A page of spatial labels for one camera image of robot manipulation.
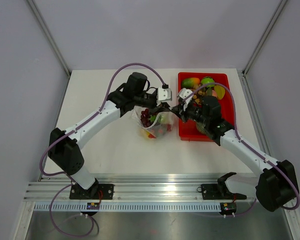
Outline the peach fruit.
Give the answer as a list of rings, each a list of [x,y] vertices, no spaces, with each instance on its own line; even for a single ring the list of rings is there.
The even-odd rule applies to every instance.
[[[181,81],[181,88],[193,89],[195,85],[199,85],[201,80],[197,77],[185,78]]]

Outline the yellow star fruit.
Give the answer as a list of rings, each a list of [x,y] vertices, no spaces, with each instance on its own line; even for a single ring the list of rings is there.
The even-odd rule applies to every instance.
[[[220,85],[215,85],[213,87],[212,95],[214,97],[216,97],[218,100],[223,99],[223,97],[225,96],[225,94],[226,94],[226,90],[225,90],[224,87],[222,87]]]

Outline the green netted melon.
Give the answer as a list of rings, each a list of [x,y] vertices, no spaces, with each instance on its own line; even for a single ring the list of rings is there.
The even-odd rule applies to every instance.
[[[209,127],[204,122],[196,122],[196,129],[203,135],[209,134]]]

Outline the aluminium rail beam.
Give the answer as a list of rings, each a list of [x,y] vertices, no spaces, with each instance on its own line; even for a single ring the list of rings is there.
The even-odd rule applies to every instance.
[[[214,184],[218,174],[95,174],[101,184],[113,184],[115,202],[201,202],[201,184]],[[49,201],[71,183],[64,175],[28,183],[24,201]]]

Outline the green leafy vegetable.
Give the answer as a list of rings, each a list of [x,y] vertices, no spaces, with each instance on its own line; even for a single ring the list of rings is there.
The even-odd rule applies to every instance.
[[[205,86],[205,88],[213,88],[214,87],[214,79],[210,76],[206,76],[201,79],[200,85]]]

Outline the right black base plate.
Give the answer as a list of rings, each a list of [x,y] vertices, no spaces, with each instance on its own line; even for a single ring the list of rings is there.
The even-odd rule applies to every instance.
[[[247,196],[240,193],[231,193],[225,185],[218,183],[203,183],[196,191],[201,193],[204,200],[246,200]]]

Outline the tan longan bunch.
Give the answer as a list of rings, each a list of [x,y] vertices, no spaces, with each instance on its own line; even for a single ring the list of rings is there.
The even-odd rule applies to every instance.
[[[192,99],[194,100],[194,102],[197,104],[197,105],[201,105],[202,104],[202,100],[203,100],[203,97],[206,95],[206,89],[205,88],[202,88],[200,89],[198,92],[196,92],[193,96],[192,96]]]

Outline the clear zip top bag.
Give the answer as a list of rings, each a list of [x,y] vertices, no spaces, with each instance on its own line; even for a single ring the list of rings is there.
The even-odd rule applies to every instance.
[[[138,126],[138,133],[150,140],[160,139],[171,133],[176,122],[171,112],[151,113],[148,108],[140,107],[132,111],[131,117]]]

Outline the yellow mango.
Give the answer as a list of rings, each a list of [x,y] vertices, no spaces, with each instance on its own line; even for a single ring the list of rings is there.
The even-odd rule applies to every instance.
[[[148,132],[144,129],[141,130],[141,135],[143,137],[145,137],[146,139],[156,139],[156,137],[153,134],[151,134],[150,132]]]

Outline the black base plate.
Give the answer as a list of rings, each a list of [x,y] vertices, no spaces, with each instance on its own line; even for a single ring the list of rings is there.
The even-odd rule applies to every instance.
[[[112,200],[114,195],[114,184],[99,183],[89,189],[84,189],[75,184],[71,187],[70,200]]]
[[[203,183],[196,191],[201,193],[204,200],[246,200],[247,196],[240,193],[231,193],[225,185],[218,183]]]

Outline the right aluminium frame post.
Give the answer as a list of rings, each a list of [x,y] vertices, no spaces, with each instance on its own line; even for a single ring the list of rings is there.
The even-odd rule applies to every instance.
[[[252,69],[253,64],[255,63],[258,55],[260,54],[261,50],[263,49],[265,43],[267,42],[270,34],[272,33],[273,29],[276,26],[279,18],[283,14],[289,0],[280,0],[278,5],[276,6],[271,18],[269,19],[265,29],[263,30],[260,39],[257,42],[251,56],[249,57],[245,67],[242,70],[242,75],[244,77],[248,76],[249,71]]]

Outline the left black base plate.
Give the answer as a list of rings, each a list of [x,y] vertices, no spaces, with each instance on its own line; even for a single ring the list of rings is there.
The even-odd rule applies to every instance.
[[[70,200],[112,200],[114,195],[114,184],[99,183],[89,189],[84,189],[75,184],[71,187]]]

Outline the red plastic tray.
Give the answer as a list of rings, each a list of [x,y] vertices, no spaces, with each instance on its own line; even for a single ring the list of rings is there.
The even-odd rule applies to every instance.
[[[234,129],[235,110],[229,89],[228,77],[224,73],[178,73],[178,90],[195,91],[188,104],[186,122],[178,121],[178,133],[182,141],[217,142],[227,130]]]

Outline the dark red grape bunch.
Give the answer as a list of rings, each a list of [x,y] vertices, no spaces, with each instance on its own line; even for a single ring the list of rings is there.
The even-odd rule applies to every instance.
[[[152,125],[153,122],[151,121],[151,115],[148,108],[141,111],[140,121],[142,126],[145,128],[148,128]]]

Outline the left aluminium frame post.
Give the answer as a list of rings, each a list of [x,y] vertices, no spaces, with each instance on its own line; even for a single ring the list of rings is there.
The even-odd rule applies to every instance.
[[[72,71],[70,70],[62,52],[60,51],[60,48],[58,47],[49,27],[46,23],[37,3],[35,0],[25,0],[27,3],[30,11],[32,12],[34,19],[36,20],[40,30],[42,31],[42,34],[46,38],[48,45],[50,46],[51,50],[53,51],[53,54],[55,55],[58,63],[60,64],[61,68],[63,69],[65,75],[68,79],[71,77]]]

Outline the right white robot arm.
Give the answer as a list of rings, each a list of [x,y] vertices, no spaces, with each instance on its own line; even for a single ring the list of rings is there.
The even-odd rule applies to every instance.
[[[203,126],[205,134],[218,146],[231,152],[258,177],[255,197],[268,211],[279,208],[288,211],[300,206],[300,192],[293,164],[288,160],[278,161],[251,146],[238,132],[236,125],[222,117],[221,106],[213,96],[207,96],[198,106],[184,102],[171,108],[183,122],[192,120]]]

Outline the aluminium frame post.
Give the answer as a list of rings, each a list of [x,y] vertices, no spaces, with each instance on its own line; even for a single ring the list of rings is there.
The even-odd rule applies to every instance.
[[[255,63],[258,55],[260,54],[261,50],[263,49],[265,43],[267,42],[270,34],[272,33],[273,29],[276,26],[279,18],[283,14],[289,0],[280,0],[278,5],[276,6],[271,18],[269,19],[265,29],[263,30],[260,39],[257,42],[251,56],[249,57],[245,67],[242,70],[242,75],[244,77],[248,76],[249,71],[252,69],[253,64]]]
[[[37,3],[35,0],[25,0],[27,3],[30,11],[32,12],[34,19],[36,20],[40,30],[42,31],[42,34],[46,38],[48,45],[50,46],[51,50],[53,51],[53,54],[55,55],[58,63],[60,64],[61,68],[63,69],[65,75],[68,79],[71,77],[72,71],[70,70],[62,52],[60,51],[60,48],[58,47],[49,27],[46,23]]]

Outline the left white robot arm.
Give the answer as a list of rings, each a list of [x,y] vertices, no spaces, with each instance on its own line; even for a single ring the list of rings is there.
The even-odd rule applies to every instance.
[[[99,199],[103,194],[103,187],[84,165],[82,149],[90,139],[136,106],[154,110],[166,106],[172,99],[167,84],[148,93],[145,88],[148,83],[144,74],[133,72],[127,82],[106,95],[95,112],[66,130],[55,128],[51,132],[47,155],[74,183],[71,187],[74,199]]]

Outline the pink red grape bunch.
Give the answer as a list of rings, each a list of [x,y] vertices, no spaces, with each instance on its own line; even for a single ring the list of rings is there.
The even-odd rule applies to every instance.
[[[160,124],[158,126],[157,132],[159,134],[165,134],[167,132],[171,132],[172,131],[172,125],[171,124]]]

